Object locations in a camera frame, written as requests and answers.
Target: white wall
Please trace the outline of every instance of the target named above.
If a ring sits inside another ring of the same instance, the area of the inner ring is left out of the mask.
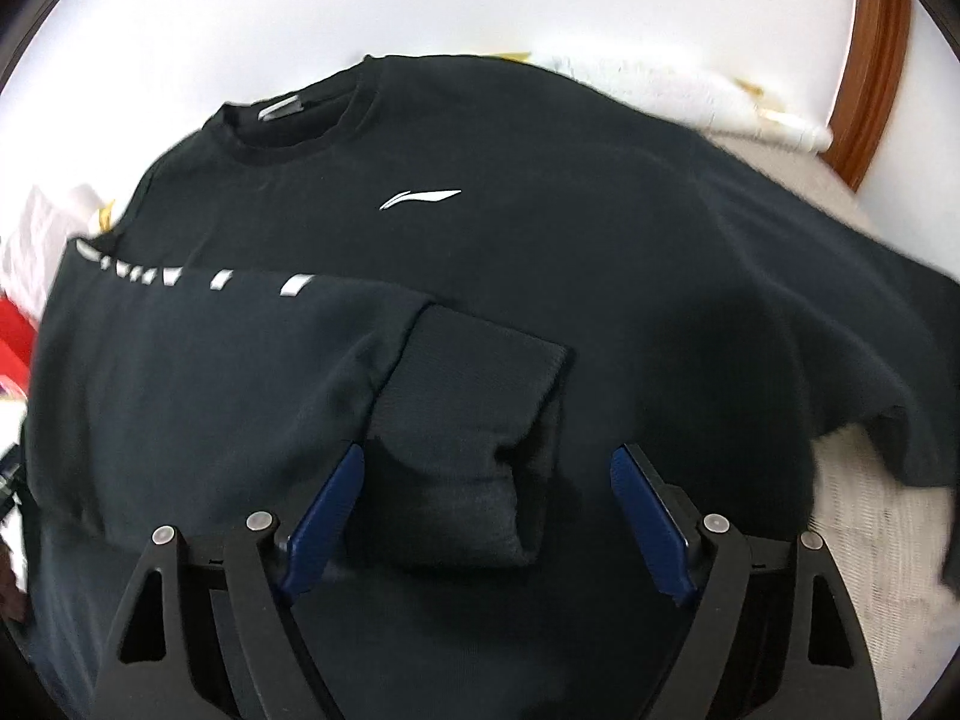
[[[960,60],[917,0],[894,109],[857,194],[891,244],[960,278]]]
[[[123,202],[223,100],[299,87],[364,53],[517,52],[574,38],[667,50],[820,122],[854,0],[62,0],[0,95],[0,234],[34,183]]]

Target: black sweatshirt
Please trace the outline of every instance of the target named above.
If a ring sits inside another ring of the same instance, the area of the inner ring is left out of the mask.
[[[367,59],[300,94],[304,112],[272,122],[257,120],[269,103],[224,105],[94,245],[159,268],[390,282],[571,357],[534,565],[411,570],[389,503],[363,505],[364,522],[382,517],[363,559],[296,607],[352,720],[635,714],[688,618],[656,595],[611,494],[623,442],[702,512],[770,538],[805,526],[809,441],[848,422],[904,482],[955,484],[960,288],[946,276],[697,134],[536,68]],[[88,586],[78,552],[117,549],[40,531],[57,581]],[[952,562],[947,577],[960,584]],[[96,610],[85,641],[102,643],[123,571],[112,581],[77,602]],[[56,668],[83,707],[94,656]]]

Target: blue gripper pad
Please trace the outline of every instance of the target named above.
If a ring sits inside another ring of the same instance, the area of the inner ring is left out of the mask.
[[[688,568],[688,543],[624,447],[611,457],[610,481],[656,589],[677,605],[688,603],[698,592]]]
[[[363,450],[351,445],[287,541],[287,572],[277,589],[288,601],[320,581],[363,488],[363,478]]]

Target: red object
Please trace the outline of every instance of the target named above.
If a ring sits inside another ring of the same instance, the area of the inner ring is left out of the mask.
[[[0,384],[26,395],[30,384],[30,357],[37,332],[16,306],[0,299]]]

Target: silver screw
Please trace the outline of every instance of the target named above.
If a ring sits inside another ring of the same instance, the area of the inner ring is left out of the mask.
[[[174,541],[174,536],[176,536],[176,530],[174,530],[173,525],[161,525],[154,531],[152,538],[157,546],[162,546]]]
[[[730,521],[723,514],[708,514],[704,517],[704,528],[711,533],[726,533],[730,529]]]
[[[820,549],[824,545],[824,540],[819,533],[803,531],[800,534],[800,543],[808,549]]]
[[[247,527],[251,531],[265,531],[273,521],[270,512],[254,512],[247,517]]]

